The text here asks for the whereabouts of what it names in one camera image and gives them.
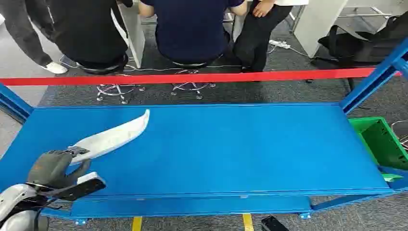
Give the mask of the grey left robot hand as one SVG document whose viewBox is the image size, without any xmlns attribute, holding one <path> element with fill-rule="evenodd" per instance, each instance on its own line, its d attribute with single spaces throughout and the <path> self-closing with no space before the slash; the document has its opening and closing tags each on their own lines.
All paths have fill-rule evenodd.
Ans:
<svg viewBox="0 0 408 231">
<path fill-rule="evenodd" d="M 66 173 L 67 169 L 74 157 L 88 152 L 89 150 L 81 147 L 71 147 L 43 153 L 29 171 L 26 183 L 47 189 L 62 189 L 76 184 L 77 179 L 89 169 L 90 160 L 85 159 L 70 174 Z"/>
</svg>

